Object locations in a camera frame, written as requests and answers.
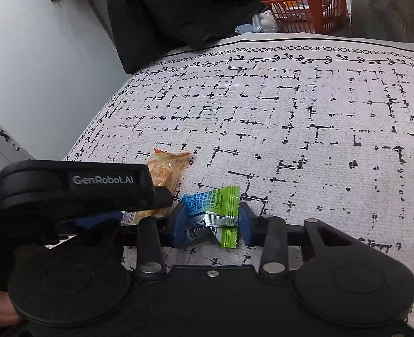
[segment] gray wall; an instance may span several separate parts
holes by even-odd
[[[61,160],[128,77],[86,0],[0,0],[0,123],[34,158]]]

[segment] snack package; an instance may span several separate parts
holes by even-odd
[[[238,227],[238,218],[204,211],[188,218],[187,229],[198,227]]]
[[[240,188],[237,186],[223,187],[205,193],[184,195],[182,201],[188,207],[188,224],[195,224],[197,219],[213,220],[214,216],[224,216],[226,218],[238,218],[238,203],[240,200]],[[220,242],[221,246],[237,247],[237,226],[200,226],[187,230],[188,240],[201,238],[210,232]]]
[[[164,186],[174,194],[181,171],[189,159],[190,152],[167,153],[154,148],[154,153],[147,163],[154,186]],[[168,208],[125,213],[122,222],[128,225],[138,224],[144,217],[155,214],[166,215],[167,212]]]

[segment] clothing pile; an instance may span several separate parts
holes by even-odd
[[[202,49],[233,35],[262,10],[261,0],[107,0],[115,46],[126,73],[171,49]]]

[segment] transparent wrapper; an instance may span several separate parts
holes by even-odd
[[[189,159],[190,152],[167,153],[154,148],[154,153],[147,163],[154,186],[164,186],[174,194],[181,171]],[[144,217],[155,214],[166,215],[167,212],[168,208],[125,213],[122,222],[129,225],[138,224]]]

